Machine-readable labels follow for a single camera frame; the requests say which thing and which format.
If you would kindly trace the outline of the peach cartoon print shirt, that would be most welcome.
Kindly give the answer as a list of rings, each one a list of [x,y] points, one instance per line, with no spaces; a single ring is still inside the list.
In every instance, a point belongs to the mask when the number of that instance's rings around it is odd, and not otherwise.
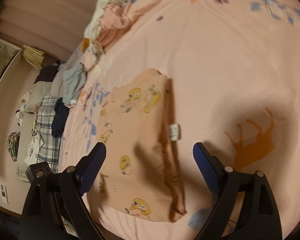
[[[106,98],[96,129],[106,159],[87,193],[92,216],[102,205],[151,222],[174,223],[185,215],[169,111],[170,83],[155,69]]]

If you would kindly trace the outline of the white patterned clothes pile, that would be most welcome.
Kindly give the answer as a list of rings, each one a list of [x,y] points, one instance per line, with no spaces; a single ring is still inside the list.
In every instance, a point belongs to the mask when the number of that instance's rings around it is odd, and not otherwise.
[[[32,124],[31,134],[32,134],[32,139],[29,143],[27,149],[27,155],[24,160],[27,166],[38,163],[38,156],[40,150],[42,149],[42,146],[45,144],[43,137],[40,135],[38,131],[37,119],[35,119]]]

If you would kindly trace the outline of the pink folded clothes stack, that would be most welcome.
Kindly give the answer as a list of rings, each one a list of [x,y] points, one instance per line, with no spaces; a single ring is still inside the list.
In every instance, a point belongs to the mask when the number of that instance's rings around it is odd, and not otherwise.
[[[104,7],[104,15],[100,20],[100,33],[97,38],[97,44],[103,49],[102,54],[95,55],[90,48],[83,53],[82,63],[85,70],[90,71],[100,57],[110,48],[110,46],[119,39],[123,32],[130,25],[126,9],[128,3],[117,2],[110,3]]]

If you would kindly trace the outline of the grey plaid blanket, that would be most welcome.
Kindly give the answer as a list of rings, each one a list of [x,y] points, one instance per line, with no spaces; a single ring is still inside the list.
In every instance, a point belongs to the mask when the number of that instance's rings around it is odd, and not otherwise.
[[[37,155],[38,162],[47,162],[53,173],[58,172],[61,139],[52,136],[57,99],[50,94],[43,97],[38,109],[37,131],[43,139],[43,146]]]

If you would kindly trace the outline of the colourful yarn bundle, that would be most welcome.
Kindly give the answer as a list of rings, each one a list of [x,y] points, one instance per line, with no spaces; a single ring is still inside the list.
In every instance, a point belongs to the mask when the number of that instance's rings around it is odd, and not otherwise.
[[[17,161],[19,141],[20,141],[19,131],[15,131],[9,134],[7,139],[7,150],[14,162]]]

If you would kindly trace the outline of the small plush toys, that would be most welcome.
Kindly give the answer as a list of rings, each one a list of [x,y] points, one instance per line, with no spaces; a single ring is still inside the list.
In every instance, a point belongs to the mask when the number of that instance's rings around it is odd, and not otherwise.
[[[26,104],[29,101],[30,95],[32,93],[32,90],[26,92],[22,98],[21,98],[21,102],[20,102],[20,107],[17,109],[16,113],[15,113],[15,119],[17,121],[18,126],[22,126],[23,123],[23,117],[24,117],[24,113],[26,111]]]

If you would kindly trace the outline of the dark navy garment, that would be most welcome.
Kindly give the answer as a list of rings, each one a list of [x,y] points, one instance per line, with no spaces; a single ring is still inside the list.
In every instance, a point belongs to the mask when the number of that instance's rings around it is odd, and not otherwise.
[[[69,115],[69,108],[63,103],[63,98],[59,98],[54,107],[55,116],[51,125],[52,136],[60,138],[64,132],[66,120]]]

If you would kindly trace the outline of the beige pillow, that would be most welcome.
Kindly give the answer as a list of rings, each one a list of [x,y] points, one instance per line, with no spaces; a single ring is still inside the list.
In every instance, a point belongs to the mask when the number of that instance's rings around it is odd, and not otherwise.
[[[52,86],[51,82],[44,82],[44,81],[39,81],[34,84],[34,88],[25,106],[26,113],[34,112],[35,106],[38,103],[41,103],[44,96],[50,91],[51,86]]]

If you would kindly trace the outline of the dark brown cloth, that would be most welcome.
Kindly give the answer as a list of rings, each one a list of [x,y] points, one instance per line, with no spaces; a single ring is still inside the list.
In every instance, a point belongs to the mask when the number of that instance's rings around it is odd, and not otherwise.
[[[61,61],[56,61],[53,65],[48,65],[43,67],[39,75],[36,77],[34,83],[38,82],[52,82],[58,73],[59,65],[61,64]]]

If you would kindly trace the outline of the grey garment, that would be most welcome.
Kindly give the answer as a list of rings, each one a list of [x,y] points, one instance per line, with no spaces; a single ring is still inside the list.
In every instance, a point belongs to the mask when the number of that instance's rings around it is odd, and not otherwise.
[[[63,103],[66,106],[76,104],[86,79],[87,74],[83,63],[78,63],[63,73]]]

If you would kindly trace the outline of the white folded garment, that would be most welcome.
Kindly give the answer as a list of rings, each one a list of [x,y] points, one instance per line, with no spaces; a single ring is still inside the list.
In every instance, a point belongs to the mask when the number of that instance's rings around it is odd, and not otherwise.
[[[103,49],[97,44],[97,38],[99,36],[101,27],[100,20],[104,15],[104,7],[112,2],[113,0],[97,0],[95,11],[92,15],[91,21],[86,26],[84,30],[84,40],[82,42],[82,51],[90,48],[90,50],[95,54],[102,54]]]

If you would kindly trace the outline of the white wall socket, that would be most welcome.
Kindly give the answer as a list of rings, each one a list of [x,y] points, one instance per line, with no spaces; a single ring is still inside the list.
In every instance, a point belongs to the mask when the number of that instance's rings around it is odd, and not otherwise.
[[[8,196],[7,196],[7,188],[5,185],[0,185],[0,188],[1,188],[1,197],[2,197],[2,201],[5,203],[5,204],[8,204]]]

